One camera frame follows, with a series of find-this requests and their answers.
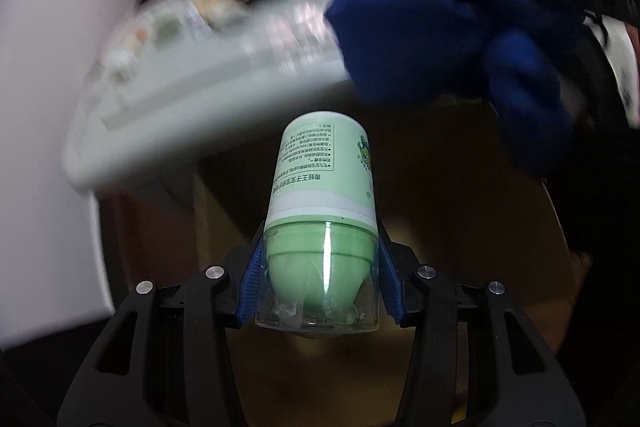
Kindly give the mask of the green lotion bottle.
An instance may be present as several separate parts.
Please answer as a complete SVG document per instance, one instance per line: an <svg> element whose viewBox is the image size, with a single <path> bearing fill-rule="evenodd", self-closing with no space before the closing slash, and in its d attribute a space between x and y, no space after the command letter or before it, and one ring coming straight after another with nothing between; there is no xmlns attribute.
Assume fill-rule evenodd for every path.
<svg viewBox="0 0 640 427"><path fill-rule="evenodd" d="M333 112L291 121L262 233L256 324L306 336L374 331L378 243L367 132Z"/></svg>

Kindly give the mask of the blue cloth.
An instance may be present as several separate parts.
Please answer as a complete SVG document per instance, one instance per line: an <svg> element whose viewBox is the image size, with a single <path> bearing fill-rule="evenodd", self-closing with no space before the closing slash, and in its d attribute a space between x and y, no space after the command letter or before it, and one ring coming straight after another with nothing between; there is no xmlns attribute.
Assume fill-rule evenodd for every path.
<svg viewBox="0 0 640 427"><path fill-rule="evenodd" d="M550 52L574 42L581 10L552 0L333 0L326 20L364 101L468 82L488 90L525 140L554 139L572 127Z"/></svg>

